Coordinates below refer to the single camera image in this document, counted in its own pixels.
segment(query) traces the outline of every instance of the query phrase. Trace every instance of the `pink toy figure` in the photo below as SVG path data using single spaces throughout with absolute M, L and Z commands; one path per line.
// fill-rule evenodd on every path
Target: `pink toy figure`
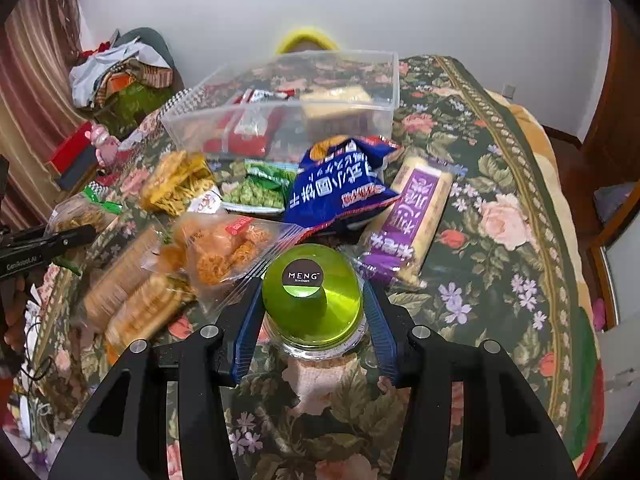
M 85 132 L 84 136 L 95 146 L 95 158 L 100 167 L 111 166 L 116 160 L 120 141 L 110 135 L 107 128 L 96 123 L 92 123 L 91 130 Z

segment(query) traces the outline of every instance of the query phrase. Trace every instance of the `electrical outlet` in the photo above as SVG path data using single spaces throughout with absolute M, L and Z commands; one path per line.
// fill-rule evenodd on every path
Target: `electrical outlet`
M 502 89 L 502 95 L 507 99 L 513 99 L 513 94 L 516 92 L 516 87 L 512 85 L 505 85 Z

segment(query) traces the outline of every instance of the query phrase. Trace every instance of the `blue snack bag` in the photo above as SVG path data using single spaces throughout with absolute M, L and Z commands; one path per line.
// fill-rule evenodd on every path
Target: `blue snack bag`
M 381 139 L 346 139 L 332 146 L 322 160 L 306 152 L 284 213 L 284 222 L 308 229 L 307 234 L 331 225 L 336 219 L 388 206 L 400 198 L 386 187 L 375 169 L 398 146 Z
M 330 139 L 315 143 L 309 150 L 306 150 L 305 156 L 298 165 L 299 168 L 306 169 L 322 162 L 323 159 L 332 153 L 344 150 L 347 144 L 355 144 L 356 149 L 360 150 L 367 156 L 369 165 L 376 170 L 387 155 L 393 153 L 400 146 L 392 140 L 383 139 L 381 137 L 347 137 L 335 136 Z

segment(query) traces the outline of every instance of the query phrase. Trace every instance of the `blue gripper pad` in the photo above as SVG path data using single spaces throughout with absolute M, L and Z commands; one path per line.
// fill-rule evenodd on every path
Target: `blue gripper pad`
M 255 342 L 264 318 L 264 304 L 262 303 L 262 284 L 250 298 L 242 326 L 238 331 L 238 338 L 234 342 L 234 362 L 231 367 L 231 377 L 239 384 L 248 374 L 251 359 L 254 357 Z
M 373 348 L 378 358 L 378 366 L 383 375 L 391 379 L 395 385 L 398 381 L 398 345 L 386 322 L 380 302 L 369 282 L 364 283 L 362 290 L 364 314 L 367 317 Z

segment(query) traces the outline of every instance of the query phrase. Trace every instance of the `cable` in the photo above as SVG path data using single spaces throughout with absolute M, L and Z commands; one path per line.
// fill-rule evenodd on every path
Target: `cable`
M 36 321 L 34 322 L 28 329 L 27 332 L 25 332 L 25 339 L 28 338 L 31 330 L 33 330 L 36 326 L 42 324 L 42 321 Z M 32 368 L 33 369 L 33 364 L 31 363 L 31 359 L 29 358 L 29 351 L 28 349 L 26 349 L 25 353 L 24 353 L 24 358 L 25 361 L 27 362 L 27 366 L 28 368 Z M 53 358 L 49 355 L 46 357 L 46 359 L 44 359 L 40 365 L 33 371 L 33 375 L 29 374 L 23 367 L 20 367 L 20 370 L 22 371 L 23 374 L 25 374 L 28 378 L 28 386 L 27 386 L 27 392 L 26 392 L 26 397 L 27 397 L 27 403 L 29 404 L 30 401 L 33 401 L 33 397 L 34 395 L 32 395 L 31 390 L 33 388 L 33 383 L 38 382 L 39 380 L 41 380 L 42 378 L 44 378 L 49 371 L 51 370 L 51 366 L 53 365 L 53 367 L 56 367 L 55 361 L 53 360 Z M 38 417 L 38 409 L 36 408 L 36 413 L 35 413 L 36 417 Z M 27 453 L 25 453 L 24 455 L 22 455 L 22 459 L 24 460 L 25 458 L 27 458 L 30 454 L 31 451 L 33 450 L 33 430 L 34 430 L 34 425 L 33 422 L 31 420 L 31 415 L 29 417 L 29 449 L 27 450 Z

